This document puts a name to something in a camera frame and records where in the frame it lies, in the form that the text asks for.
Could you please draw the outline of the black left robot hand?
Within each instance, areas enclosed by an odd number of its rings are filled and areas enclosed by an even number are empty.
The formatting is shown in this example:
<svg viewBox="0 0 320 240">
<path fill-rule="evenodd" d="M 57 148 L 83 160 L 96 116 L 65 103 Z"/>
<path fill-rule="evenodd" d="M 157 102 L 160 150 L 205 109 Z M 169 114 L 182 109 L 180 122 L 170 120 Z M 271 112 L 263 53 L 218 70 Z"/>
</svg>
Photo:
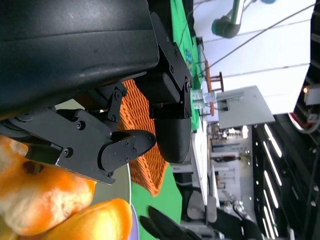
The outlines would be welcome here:
<svg viewBox="0 0 320 240">
<path fill-rule="evenodd" d="M 192 77 L 145 0 L 3 0 L 0 133 L 26 158 L 113 184 L 154 146 L 186 159 Z"/>
</svg>

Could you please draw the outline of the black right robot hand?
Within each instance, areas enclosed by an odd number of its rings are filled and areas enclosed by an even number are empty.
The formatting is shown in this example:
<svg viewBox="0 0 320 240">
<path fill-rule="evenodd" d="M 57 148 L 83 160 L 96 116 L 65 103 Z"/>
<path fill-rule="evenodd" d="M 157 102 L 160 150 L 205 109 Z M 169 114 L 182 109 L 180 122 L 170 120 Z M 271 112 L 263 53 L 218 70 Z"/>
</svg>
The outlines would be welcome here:
<svg viewBox="0 0 320 240">
<path fill-rule="evenodd" d="M 139 216 L 142 227 L 159 240 L 201 240 L 188 228 L 184 228 L 157 210 L 153 206 L 147 207 L 148 216 Z"/>
</svg>

